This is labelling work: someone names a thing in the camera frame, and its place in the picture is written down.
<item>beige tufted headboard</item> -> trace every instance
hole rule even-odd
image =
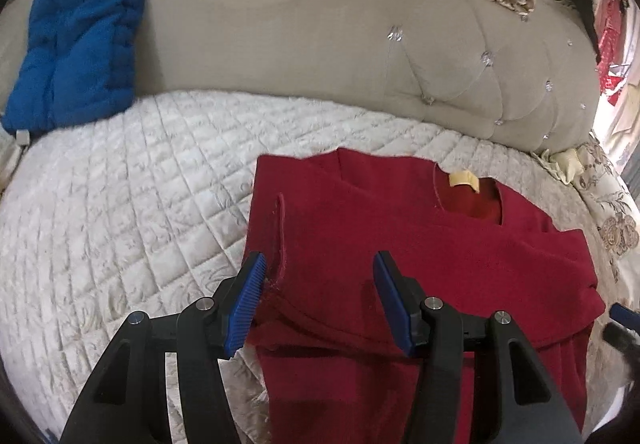
[[[6,82],[26,3],[0,19]],[[147,0],[136,87],[332,100],[556,152],[587,141],[595,67],[578,13],[555,0],[527,21],[487,0]]]

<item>metal screw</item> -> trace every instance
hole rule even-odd
[[[440,310],[444,303],[440,298],[436,298],[435,296],[429,296],[426,300],[424,300],[424,306],[427,309],[431,310]]]
[[[508,325],[511,323],[511,315],[504,310],[498,310],[498,312],[494,314],[494,318],[500,325]]]
[[[213,298],[210,297],[204,297],[204,298],[200,298],[197,302],[196,302],[196,309],[198,310],[209,310],[210,308],[213,307]]]
[[[138,323],[142,323],[142,320],[145,318],[145,313],[142,310],[136,310],[127,316],[127,321],[131,325],[137,325]]]

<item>red clothing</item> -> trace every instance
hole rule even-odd
[[[610,66],[616,61],[616,55],[620,48],[622,30],[622,10],[620,0],[601,0],[600,10],[602,15],[597,19],[602,23],[603,30],[600,36],[600,63],[598,65],[598,78],[600,79],[600,94],[607,90],[613,90],[619,83],[616,76],[609,74]],[[614,106],[618,102],[618,95],[609,97],[609,103]]]
[[[379,250],[460,312],[510,312],[582,426],[586,348],[604,311],[591,257],[581,231],[560,233],[510,188],[491,179],[479,195],[450,188],[433,162],[411,157],[262,156],[246,250],[269,264],[248,341],[264,371],[274,444],[400,442],[418,364],[386,323],[372,280]],[[465,361],[460,444],[473,402]]]

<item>blue garment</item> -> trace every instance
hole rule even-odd
[[[144,0],[34,0],[2,126],[43,134],[126,110]]]

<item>sweater neckline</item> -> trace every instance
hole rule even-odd
[[[431,165],[431,188],[433,190],[433,199],[434,199],[434,205],[435,207],[437,207],[438,209],[440,209],[441,211],[445,211],[447,213],[452,213],[455,214],[455,212],[449,211],[447,208],[444,207],[444,205],[442,204],[442,200],[440,199],[440,194],[438,192],[438,182],[436,180],[436,172],[440,171],[442,173],[444,173],[445,175],[449,175],[447,172],[445,172],[439,164],[434,163],[433,165]],[[494,185],[496,190],[498,191],[498,200],[500,201],[500,223],[499,224],[494,224],[491,222],[492,226],[498,226],[498,227],[506,227],[506,215],[504,213],[504,203],[505,203],[505,195],[502,189],[502,184],[500,182],[498,182],[497,180],[491,178],[491,177],[483,177],[480,179],[481,181],[491,181]]]

